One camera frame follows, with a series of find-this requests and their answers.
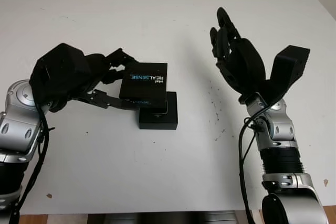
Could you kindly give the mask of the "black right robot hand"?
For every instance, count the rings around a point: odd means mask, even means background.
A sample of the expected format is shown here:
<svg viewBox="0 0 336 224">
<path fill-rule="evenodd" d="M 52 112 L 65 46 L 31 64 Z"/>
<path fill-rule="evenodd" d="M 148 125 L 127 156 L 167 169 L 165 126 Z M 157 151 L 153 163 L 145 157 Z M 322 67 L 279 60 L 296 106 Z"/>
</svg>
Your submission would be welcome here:
<svg viewBox="0 0 336 224">
<path fill-rule="evenodd" d="M 254 45 L 240 35 L 224 8 L 217 10 L 219 29 L 209 35 L 216 66 L 225 81 L 242 96 L 255 92 L 266 80 L 265 66 Z"/>
</svg>

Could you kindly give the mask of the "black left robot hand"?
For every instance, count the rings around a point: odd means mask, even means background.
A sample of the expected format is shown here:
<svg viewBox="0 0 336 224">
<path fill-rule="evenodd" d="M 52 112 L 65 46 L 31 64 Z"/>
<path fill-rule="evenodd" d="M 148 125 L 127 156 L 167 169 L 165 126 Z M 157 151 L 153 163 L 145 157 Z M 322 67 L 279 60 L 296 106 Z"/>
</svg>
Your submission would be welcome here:
<svg viewBox="0 0 336 224">
<path fill-rule="evenodd" d="M 136 111 L 139 106 L 133 102 L 120 98 L 110 97 L 106 92 L 96 89 L 101 82 L 105 85 L 112 84 L 124 77 L 125 70 L 117 71 L 119 66 L 130 66 L 138 61 L 132 56 L 126 54 L 119 48 L 108 56 L 102 54 L 90 54 L 84 57 L 89 64 L 91 73 L 87 80 L 81 81 L 72 90 L 67 91 L 65 95 L 54 101 L 50 107 L 50 112 L 56 113 L 62 110 L 71 100 L 84 102 L 100 108 L 113 107 L 122 110 Z"/>
</svg>

